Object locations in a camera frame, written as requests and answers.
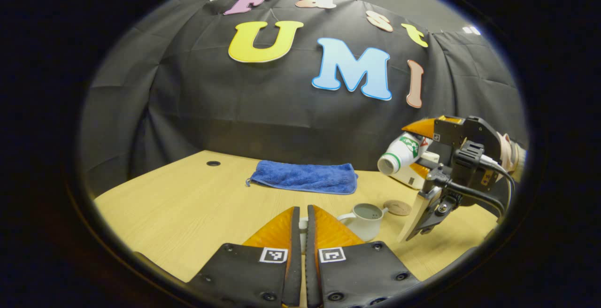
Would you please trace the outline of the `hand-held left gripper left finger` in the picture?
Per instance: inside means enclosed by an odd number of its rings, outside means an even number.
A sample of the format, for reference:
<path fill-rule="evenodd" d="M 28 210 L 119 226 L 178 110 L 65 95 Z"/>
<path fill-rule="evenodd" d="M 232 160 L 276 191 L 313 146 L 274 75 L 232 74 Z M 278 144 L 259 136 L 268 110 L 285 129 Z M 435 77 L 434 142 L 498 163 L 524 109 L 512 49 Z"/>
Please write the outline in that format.
<path fill-rule="evenodd" d="M 275 216 L 242 244 L 222 244 L 187 285 L 218 308 L 299 305 L 302 248 L 299 208 Z"/>

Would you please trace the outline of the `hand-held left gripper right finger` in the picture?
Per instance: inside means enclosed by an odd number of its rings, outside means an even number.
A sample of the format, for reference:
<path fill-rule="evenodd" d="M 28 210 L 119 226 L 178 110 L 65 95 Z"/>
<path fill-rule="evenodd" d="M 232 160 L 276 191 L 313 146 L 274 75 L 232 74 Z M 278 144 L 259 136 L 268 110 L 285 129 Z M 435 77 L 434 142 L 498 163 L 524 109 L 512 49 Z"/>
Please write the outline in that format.
<path fill-rule="evenodd" d="M 367 308 L 421 284 L 387 244 L 361 241 L 316 205 L 308 206 L 305 255 L 310 308 Z"/>

